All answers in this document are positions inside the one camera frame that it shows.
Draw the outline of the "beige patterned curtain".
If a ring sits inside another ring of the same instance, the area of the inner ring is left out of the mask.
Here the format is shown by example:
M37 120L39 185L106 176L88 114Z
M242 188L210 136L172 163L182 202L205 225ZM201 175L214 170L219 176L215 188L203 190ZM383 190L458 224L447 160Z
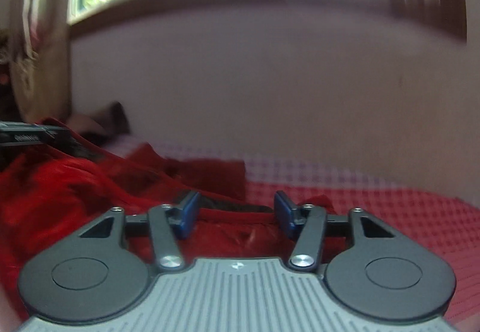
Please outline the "beige patterned curtain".
M69 0L11 0L9 56L19 114L33 123L71 113Z

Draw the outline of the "red puffer coat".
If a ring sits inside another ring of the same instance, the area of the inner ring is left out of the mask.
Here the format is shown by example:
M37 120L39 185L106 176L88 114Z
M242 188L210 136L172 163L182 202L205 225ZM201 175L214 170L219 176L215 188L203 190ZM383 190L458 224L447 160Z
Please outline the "red puffer coat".
M28 316L17 290L24 264L116 206L142 214L188 191L200 192L196 227L180 244L188 260L286 259L293 250L272 204L247 201L242 161L178 161L158 155L148 144L123 158L84 138L75 141L74 152L43 144L1 150L1 304L19 319Z

